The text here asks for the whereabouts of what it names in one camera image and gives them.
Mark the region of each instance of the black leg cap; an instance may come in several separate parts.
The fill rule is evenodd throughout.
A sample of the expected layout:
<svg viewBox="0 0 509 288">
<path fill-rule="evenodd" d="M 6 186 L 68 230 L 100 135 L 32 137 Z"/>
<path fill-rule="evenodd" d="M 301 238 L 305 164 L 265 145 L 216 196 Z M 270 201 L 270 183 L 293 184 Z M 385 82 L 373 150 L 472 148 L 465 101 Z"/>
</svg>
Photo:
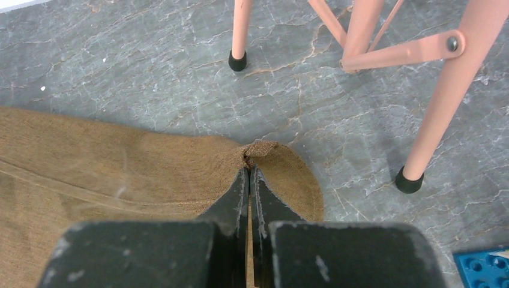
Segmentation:
<svg viewBox="0 0 509 288">
<path fill-rule="evenodd" d="M 405 167 L 403 166 L 401 168 L 401 170 L 399 170 L 398 175 L 396 175 L 396 181 L 395 181 L 396 187 L 399 189 L 399 191 L 401 191 L 405 194 L 412 194 L 412 193 L 417 192 L 423 185 L 424 173 L 421 176 L 421 178 L 411 181 L 411 180 L 406 179 L 403 176 L 403 168 L 405 168 Z"/>
<path fill-rule="evenodd" d="M 233 57 L 232 52 L 230 51 L 228 65 L 230 65 L 230 68 L 235 72 L 242 71 L 247 65 L 247 53 L 244 52 L 244 57 L 242 57 L 242 59 L 237 60 Z"/>
</svg>

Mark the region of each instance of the pink stool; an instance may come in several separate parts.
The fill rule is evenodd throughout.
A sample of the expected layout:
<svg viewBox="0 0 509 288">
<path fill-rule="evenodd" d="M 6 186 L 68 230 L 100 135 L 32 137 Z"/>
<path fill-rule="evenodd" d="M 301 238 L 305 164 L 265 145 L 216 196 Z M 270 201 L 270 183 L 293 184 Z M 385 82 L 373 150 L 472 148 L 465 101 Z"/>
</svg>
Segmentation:
<svg viewBox="0 0 509 288">
<path fill-rule="evenodd" d="M 396 2 L 369 47 L 383 0 L 355 0 L 348 33 L 325 0 L 308 1 L 343 47 L 340 64 L 348 73 L 445 59 L 410 155 L 396 176 L 400 191 L 416 192 L 422 186 L 424 170 L 445 130 L 509 16 L 509 0 L 470 0 L 458 29 L 379 50 L 375 46 L 403 0 Z M 235 0 L 233 43 L 228 61 L 234 71 L 242 71 L 247 63 L 245 42 L 252 3 L 252 0 Z"/>
</svg>

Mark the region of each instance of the blue building block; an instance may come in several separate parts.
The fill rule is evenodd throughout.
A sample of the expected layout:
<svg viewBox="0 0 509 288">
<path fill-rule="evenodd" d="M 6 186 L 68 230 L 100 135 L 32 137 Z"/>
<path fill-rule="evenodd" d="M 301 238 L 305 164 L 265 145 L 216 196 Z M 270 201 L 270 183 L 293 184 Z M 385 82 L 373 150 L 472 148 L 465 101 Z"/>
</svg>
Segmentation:
<svg viewBox="0 0 509 288">
<path fill-rule="evenodd" d="M 509 247 L 454 253 L 465 288 L 509 288 L 509 260 L 493 255 Z"/>
</svg>

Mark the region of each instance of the black rubber cap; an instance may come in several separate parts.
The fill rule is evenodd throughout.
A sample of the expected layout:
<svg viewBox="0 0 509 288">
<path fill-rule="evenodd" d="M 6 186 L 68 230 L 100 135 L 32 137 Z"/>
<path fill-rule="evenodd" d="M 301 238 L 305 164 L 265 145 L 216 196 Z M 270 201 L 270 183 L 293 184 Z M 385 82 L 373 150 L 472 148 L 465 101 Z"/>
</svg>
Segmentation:
<svg viewBox="0 0 509 288">
<path fill-rule="evenodd" d="M 399 170 L 398 175 L 396 175 L 396 187 L 399 189 L 399 191 L 406 194 L 417 192 L 421 186 L 423 186 L 424 173 L 421 178 L 411 181 L 403 176 L 403 168 L 405 167 L 403 166 L 401 170 Z"/>
<path fill-rule="evenodd" d="M 233 57 L 232 52 L 230 51 L 228 65 L 230 65 L 230 68 L 235 72 L 242 71 L 247 65 L 247 53 L 244 52 L 244 57 L 242 57 L 242 59 L 237 60 Z"/>
</svg>

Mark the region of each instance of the metal fastener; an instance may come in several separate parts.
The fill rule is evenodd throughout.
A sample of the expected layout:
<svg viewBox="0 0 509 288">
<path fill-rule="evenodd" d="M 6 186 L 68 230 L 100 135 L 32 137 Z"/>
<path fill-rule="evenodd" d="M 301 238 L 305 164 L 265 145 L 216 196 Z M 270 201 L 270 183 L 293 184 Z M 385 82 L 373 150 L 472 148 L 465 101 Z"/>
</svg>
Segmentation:
<svg viewBox="0 0 509 288">
<path fill-rule="evenodd" d="M 458 40 L 456 37 L 451 36 L 447 38 L 447 49 L 449 49 L 451 52 L 454 52 L 458 49 Z"/>
</svg>

